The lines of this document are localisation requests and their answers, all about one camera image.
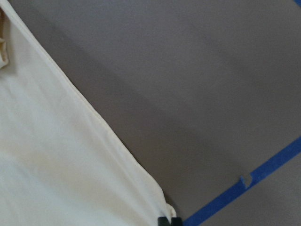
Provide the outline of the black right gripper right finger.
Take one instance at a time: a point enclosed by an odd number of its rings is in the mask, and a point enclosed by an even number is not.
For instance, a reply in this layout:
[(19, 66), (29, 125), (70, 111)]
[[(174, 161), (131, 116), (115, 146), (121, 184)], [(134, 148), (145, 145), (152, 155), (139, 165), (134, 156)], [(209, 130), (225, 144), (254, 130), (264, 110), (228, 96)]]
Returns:
[(171, 226), (182, 226), (182, 218), (172, 217), (171, 218)]

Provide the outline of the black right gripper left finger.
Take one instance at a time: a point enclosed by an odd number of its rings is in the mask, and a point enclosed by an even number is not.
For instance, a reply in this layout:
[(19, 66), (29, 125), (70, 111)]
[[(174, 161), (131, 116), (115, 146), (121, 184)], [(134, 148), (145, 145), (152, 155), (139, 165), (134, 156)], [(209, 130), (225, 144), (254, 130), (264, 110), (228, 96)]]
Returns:
[(166, 217), (158, 218), (158, 226), (171, 226), (169, 220)]

